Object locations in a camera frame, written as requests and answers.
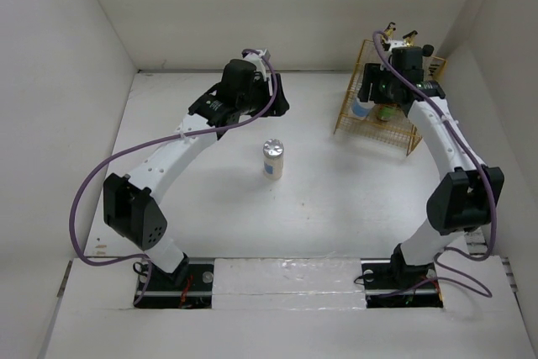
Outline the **silver lid jar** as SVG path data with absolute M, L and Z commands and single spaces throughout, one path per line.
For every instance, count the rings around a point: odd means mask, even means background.
M 282 177 L 284 162 L 284 145 L 278 139 L 267 140 L 263 147 L 264 174 L 272 180 Z
M 362 102 L 359 98 L 355 98 L 351 105 L 351 112 L 359 119 L 365 119 L 371 112 L 374 104 L 372 102 Z

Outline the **chili sauce bottle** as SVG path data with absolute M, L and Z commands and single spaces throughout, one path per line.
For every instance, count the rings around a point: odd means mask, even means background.
M 383 104 L 378 108 L 377 119 L 381 122 L 390 122 L 398 112 L 398 107 L 394 104 Z

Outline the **dark soy sauce bottle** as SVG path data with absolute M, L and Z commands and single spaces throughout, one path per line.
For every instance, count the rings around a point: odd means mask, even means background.
M 423 57 L 431 57 L 434 53 L 434 46 L 433 45 L 424 45 L 422 47 L 422 56 Z

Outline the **square bottle dark residue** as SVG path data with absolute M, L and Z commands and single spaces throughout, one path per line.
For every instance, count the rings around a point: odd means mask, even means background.
M 402 40 L 404 44 L 408 47 L 414 46 L 415 37 L 418 35 L 417 30 L 412 30 L 411 32 L 407 33 L 403 36 Z

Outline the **clear gold spout bottle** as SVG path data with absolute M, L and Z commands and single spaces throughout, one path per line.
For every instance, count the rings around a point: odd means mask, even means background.
M 384 30 L 384 35 L 387 40 L 390 40 L 393 37 L 393 33 L 396 30 L 396 24 L 394 22 L 390 22 Z

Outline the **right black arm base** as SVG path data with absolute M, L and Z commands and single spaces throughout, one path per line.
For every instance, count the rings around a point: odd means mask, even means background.
M 432 263 L 396 275 L 389 259 L 361 259 L 361 274 L 354 283 L 364 287 L 368 309 L 441 309 L 443 303 L 437 282 L 425 282 L 409 290 L 426 278 L 435 276 Z

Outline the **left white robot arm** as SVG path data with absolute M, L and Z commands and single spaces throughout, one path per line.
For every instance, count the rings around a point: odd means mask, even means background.
M 288 109 L 267 50 L 243 50 L 241 58 L 225 66 L 220 81 L 188 108 L 170 139 L 129 173 L 105 179 L 105 224 L 149 257 L 165 286 L 181 287 L 189 259 L 166 232 L 160 204 L 167 190 L 199 154 L 239 127 L 241 117 L 278 117 Z

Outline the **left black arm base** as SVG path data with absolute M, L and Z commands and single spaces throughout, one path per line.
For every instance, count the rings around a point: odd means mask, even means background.
M 174 285 L 166 273 L 144 261 L 136 261 L 137 274 L 134 306 L 137 309 L 211 309 L 214 284 L 214 260 L 191 260 L 182 282 Z

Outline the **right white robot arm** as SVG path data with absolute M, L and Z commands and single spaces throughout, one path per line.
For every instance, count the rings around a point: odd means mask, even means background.
M 440 182 L 426 203 L 426 220 L 398 244 L 382 274 L 399 288 L 418 282 L 434 257 L 462 233 L 490 224 L 504 185 L 504 174 L 489 167 L 465 140 L 453 119 L 445 92 L 425 78 L 423 59 L 429 45 L 391 41 L 382 60 L 364 66 L 351 112 L 364 119 L 376 105 L 394 104 L 418 129 L 432 155 Z

